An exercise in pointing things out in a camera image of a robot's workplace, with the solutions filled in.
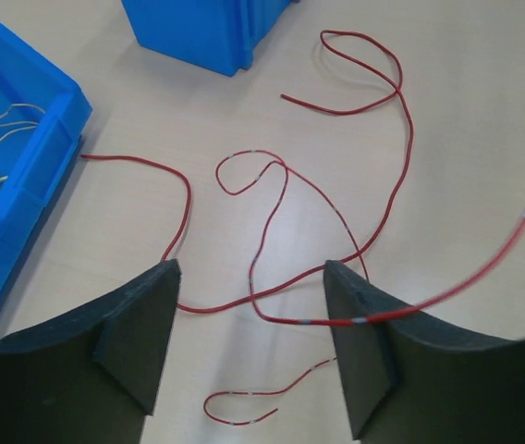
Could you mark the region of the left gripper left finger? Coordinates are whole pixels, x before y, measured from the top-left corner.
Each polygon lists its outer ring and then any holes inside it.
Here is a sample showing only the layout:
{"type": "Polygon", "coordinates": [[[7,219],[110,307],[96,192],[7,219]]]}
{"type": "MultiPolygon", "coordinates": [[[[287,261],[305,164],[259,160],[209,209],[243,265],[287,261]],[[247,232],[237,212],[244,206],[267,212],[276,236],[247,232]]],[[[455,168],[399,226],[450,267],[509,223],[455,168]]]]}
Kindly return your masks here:
{"type": "Polygon", "coordinates": [[[137,443],[154,412],[181,280],[163,261],[0,339],[0,443],[137,443]]]}

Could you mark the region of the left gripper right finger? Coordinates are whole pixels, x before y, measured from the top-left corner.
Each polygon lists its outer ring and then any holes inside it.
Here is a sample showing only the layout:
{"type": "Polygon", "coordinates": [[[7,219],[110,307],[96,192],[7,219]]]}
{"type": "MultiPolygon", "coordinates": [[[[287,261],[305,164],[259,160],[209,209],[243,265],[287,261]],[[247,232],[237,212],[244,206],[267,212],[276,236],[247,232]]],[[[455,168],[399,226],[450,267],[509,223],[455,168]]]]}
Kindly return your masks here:
{"type": "Polygon", "coordinates": [[[355,440],[525,443],[525,339],[426,313],[332,337],[355,440]]]}

